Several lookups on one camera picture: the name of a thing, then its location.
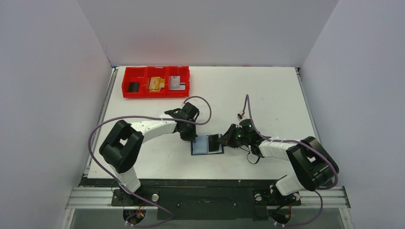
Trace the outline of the navy blue card holder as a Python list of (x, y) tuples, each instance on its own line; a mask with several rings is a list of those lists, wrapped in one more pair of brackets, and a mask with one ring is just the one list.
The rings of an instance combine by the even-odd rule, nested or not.
[(222, 146), (222, 151), (220, 153), (209, 153), (208, 152), (208, 136), (201, 135), (196, 138), (195, 142), (191, 142), (191, 155), (192, 156), (202, 156), (202, 155), (215, 155), (223, 154), (224, 147)]

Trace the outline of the black credit card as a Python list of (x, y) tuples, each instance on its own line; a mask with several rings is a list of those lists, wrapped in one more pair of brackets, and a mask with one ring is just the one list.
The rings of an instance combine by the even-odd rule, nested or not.
[(209, 135), (208, 136), (208, 152), (209, 153), (220, 153), (222, 151), (222, 146), (218, 142), (220, 134)]

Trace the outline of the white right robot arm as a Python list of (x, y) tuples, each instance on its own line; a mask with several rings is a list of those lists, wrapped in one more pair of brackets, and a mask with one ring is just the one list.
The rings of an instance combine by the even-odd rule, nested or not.
[(259, 158), (271, 157), (288, 161), (293, 173), (285, 175), (270, 185), (269, 197), (283, 203), (290, 194), (301, 190), (327, 189), (326, 183), (337, 182), (339, 168), (320, 142), (312, 137), (302, 140), (281, 140), (260, 134), (250, 119), (232, 124), (217, 139), (223, 146), (246, 146)]

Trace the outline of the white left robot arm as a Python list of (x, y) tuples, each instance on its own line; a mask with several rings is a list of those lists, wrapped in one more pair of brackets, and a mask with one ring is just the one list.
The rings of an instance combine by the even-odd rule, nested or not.
[(199, 114), (199, 109), (187, 102), (182, 108), (168, 110), (151, 120), (135, 123), (120, 120), (114, 124), (99, 153), (125, 190), (123, 197), (126, 202), (137, 205), (142, 200), (141, 183), (134, 169), (142, 144), (173, 133), (180, 133), (183, 141), (194, 142), (197, 137), (194, 122)]

